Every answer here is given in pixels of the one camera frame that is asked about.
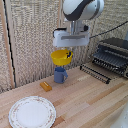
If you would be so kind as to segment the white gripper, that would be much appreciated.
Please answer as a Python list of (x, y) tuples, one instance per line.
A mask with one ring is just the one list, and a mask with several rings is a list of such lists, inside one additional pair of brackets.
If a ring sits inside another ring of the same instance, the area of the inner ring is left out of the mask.
[[(89, 43), (89, 31), (79, 32), (76, 35), (71, 35), (65, 30), (55, 30), (53, 32), (53, 46), (54, 47), (73, 47), (86, 46)], [(67, 57), (70, 57), (72, 51), (69, 51)]]

